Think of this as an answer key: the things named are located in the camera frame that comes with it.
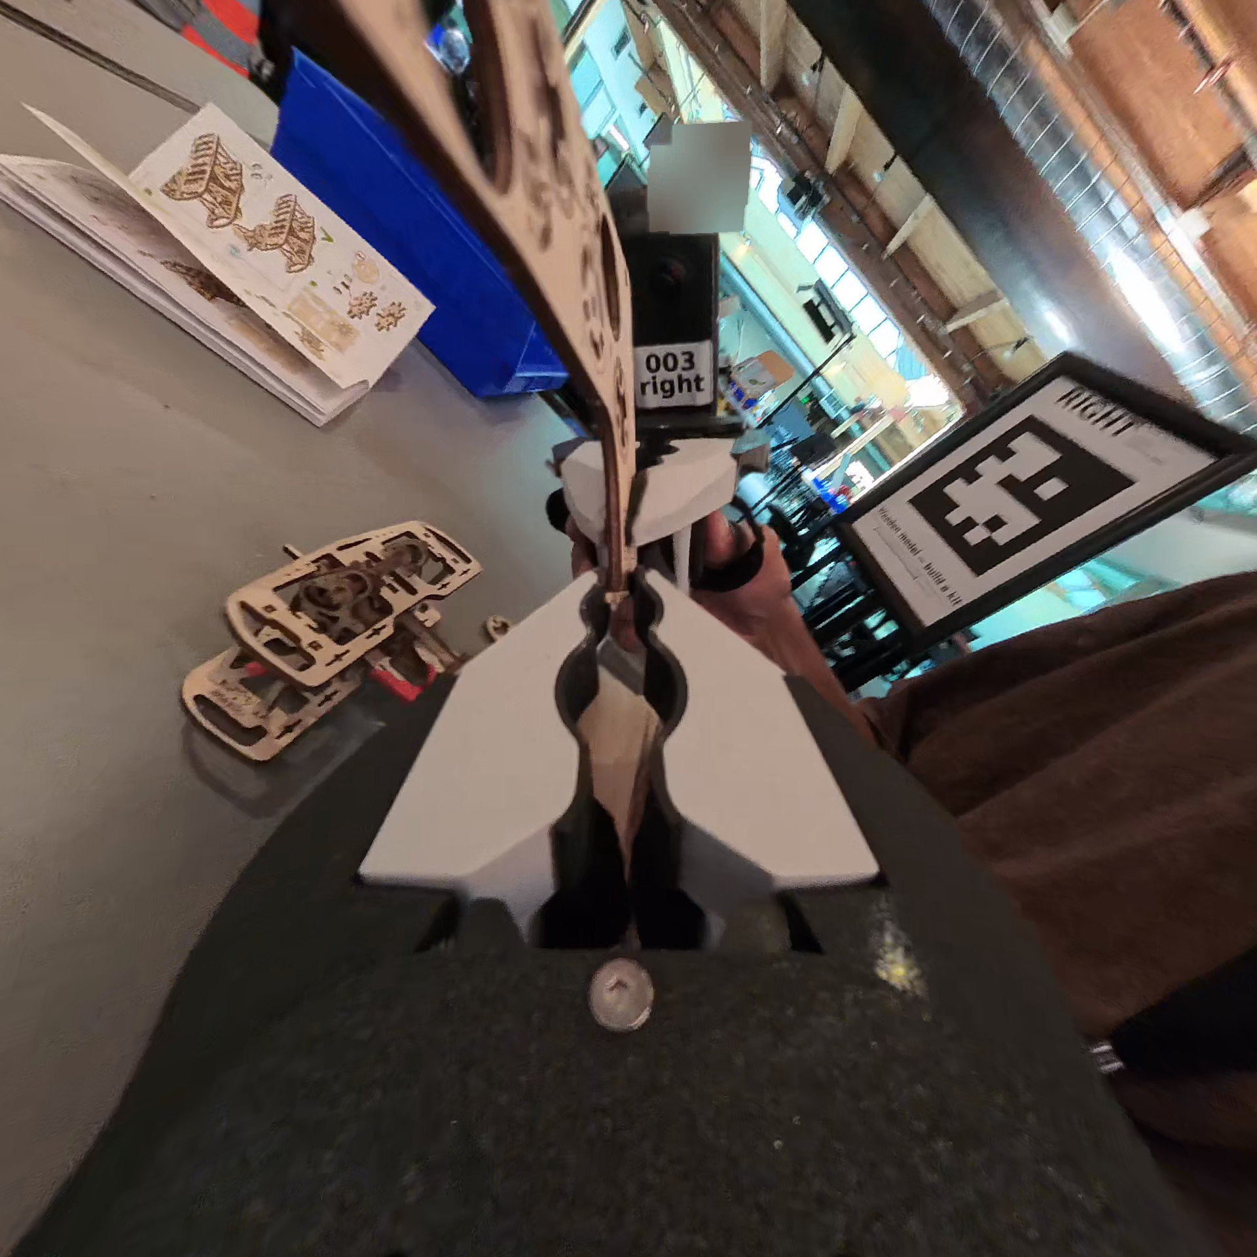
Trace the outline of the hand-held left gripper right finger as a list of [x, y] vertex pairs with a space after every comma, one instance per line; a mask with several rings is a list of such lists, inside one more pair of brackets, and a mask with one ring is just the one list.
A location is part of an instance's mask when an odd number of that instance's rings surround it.
[[654, 610], [648, 639], [678, 701], [656, 796], [680, 824], [680, 890], [709, 936], [780, 892], [872, 883], [881, 869], [785, 671], [662, 575], [640, 579], [637, 606]]

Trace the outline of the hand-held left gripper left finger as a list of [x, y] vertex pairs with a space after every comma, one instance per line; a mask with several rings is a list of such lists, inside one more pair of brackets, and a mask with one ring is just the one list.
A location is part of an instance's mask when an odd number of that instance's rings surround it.
[[528, 935], [555, 892], [551, 827], [577, 794], [577, 739], [560, 668], [585, 642], [584, 573], [478, 653], [453, 681], [359, 879], [499, 901]]

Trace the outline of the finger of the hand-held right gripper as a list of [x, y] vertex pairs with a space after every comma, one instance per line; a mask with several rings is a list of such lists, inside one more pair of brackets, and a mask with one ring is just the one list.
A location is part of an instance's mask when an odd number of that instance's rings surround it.
[[568, 532], [568, 526], [575, 526], [595, 552], [604, 555], [608, 510], [601, 444], [560, 444], [558, 482], [558, 532]]
[[736, 484], [732, 444], [676, 444], [631, 488], [629, 542], [645, 548], [727, 508]]

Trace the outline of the wooden parts sheet with holes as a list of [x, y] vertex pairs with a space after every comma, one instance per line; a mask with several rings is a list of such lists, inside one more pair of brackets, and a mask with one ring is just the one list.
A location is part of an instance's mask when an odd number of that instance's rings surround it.
[[430, 40], [436, 2], [312, 2], [310, 40], [397, 126], [514, 280], [558, 352], [603, 450], [604, 603], [631, 595], [637, 552], [633, 295], [547, 2], [463, 2], [474, 123]]

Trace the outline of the person's right forearm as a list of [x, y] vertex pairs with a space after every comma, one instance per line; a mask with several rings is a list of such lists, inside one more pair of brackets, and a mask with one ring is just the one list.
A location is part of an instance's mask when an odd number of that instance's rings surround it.
[[1254, 948], [1254, 573], [1108, 606], [858, 704], [1100, 1038]]

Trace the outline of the person's right hand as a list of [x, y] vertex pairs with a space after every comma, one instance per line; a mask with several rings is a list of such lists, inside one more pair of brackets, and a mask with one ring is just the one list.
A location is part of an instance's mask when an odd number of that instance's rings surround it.
[[695, 603], [762, 653], [782, 673], [806, 681], [872, 744], [870, 724], [829, 671], [793, 602], [790, 573], [782, 559], [777, 534], [762, 528], [760, 538], [762, 556], [757, 575], [732, 591], [697, 591], [693, 595]]

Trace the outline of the wooden model plane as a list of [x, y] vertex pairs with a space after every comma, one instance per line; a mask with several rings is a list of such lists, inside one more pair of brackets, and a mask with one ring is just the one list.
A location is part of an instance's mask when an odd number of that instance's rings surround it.
[[184, 712], [264, 764], [370, 683], [415, 701], [461, 666], [436, 634], [439, 603], [481, 571], [461, 544], [422, 523], [292, 555], [229, 595], [232, 648], [184, 679]]

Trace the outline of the blue plastic bin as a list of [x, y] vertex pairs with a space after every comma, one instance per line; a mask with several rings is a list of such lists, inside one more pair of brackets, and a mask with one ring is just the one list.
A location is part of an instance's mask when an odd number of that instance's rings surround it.
[[494, 252], [394, 129], [303, 51], [290, 53], [270, 154], [432, 301], [417, 339], [467, 393], [564, 388], [568, 375]]

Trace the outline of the framed marker sign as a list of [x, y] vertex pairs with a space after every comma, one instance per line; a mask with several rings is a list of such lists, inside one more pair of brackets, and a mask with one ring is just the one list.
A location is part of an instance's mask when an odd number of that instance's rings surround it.
[[870, 611], [891, 634], [847, 684], [932, 648], [1254, 470], [1254, 438], [1061, 353], [860, 495], [837, 540], [863, 583], [824, 647]]

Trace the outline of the open instruction booklet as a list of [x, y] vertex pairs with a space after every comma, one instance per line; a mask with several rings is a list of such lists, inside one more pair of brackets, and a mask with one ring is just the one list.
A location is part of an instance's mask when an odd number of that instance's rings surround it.
[[221, 109], [125, 174], [33, 109], [79, 166], [2, 157], [2, 203], [314, 429], [363, 401], [432, 301]]

